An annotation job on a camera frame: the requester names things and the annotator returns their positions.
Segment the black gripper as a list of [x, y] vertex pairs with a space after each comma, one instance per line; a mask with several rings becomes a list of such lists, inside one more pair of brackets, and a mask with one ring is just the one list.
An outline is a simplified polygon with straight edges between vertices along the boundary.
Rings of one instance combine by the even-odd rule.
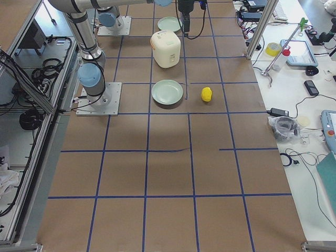
[[190, 13], [194, 10], [194, 0], [177, 0], [177, 8], [183, 15], [183, 34], [190, 32]]

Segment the green plate near arm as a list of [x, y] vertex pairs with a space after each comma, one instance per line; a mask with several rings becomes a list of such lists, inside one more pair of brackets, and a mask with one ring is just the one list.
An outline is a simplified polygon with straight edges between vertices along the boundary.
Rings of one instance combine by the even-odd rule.
[[181, 100], [183, 88], [174, 80], [160, 80], [152, 87], [151, 95], [159, 104], [173, 105]]
[[177, 32], [182, 28], [182, 22], [176, 17], [163, 17], [158, 23], [158, 28], [160, 30], [171, 30]]

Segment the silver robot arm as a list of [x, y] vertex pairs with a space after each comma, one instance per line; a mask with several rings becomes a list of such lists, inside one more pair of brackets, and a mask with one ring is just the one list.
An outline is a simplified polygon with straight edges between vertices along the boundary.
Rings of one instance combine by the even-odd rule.
[[98, 20], [100, 24], [108, 30], [117, 31], [123, 28], [124, 22], [120, 16], [118, 6], [111, 6], [106, 8], [97, 9]]
[[105, 56], [99, 48], [97, 40], [88, 21], [88, 9], [108, 9], [114, 6], [153, 3], [165, 7], [173, 1], [50, 1], [57, 10], [63, 12], [70, 30], [80, 47], [80, 55], [84, 62], [104, 65]]

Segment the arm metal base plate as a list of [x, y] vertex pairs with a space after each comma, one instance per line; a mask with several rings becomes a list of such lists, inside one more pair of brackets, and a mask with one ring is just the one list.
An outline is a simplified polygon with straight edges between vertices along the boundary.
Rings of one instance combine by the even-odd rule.
[[131, 28], [131, 16], [100, 15], [98, 36], [128, 36]]
[[84, 88], [82, 88], [81, 95], [86, 96], [80, 99], [76, 110], [77, 116], [117, 116], [119, 113], [119, 104], [121, 97], [122, 83], [121, 82], [106, 82], [106, 89], [103, 95], [94, 99], [87, 96]]

